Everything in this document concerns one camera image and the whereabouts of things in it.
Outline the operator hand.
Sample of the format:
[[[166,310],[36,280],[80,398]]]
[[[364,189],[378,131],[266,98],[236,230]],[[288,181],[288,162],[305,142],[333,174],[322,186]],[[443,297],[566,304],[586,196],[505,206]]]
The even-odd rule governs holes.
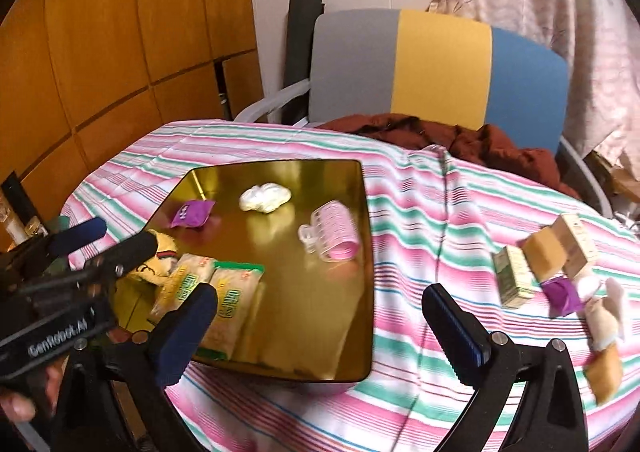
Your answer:
[[[52,410],[58,404],[58,393],[60,392],[65,365],[66,359],[61,359],[49,364],[44,370],[44,374],[46,374],[44,392]],[[6,418],[12,423],[29,422],[36,415],[36,406],[32,400],[6,388],[1,388],[1,409]]]

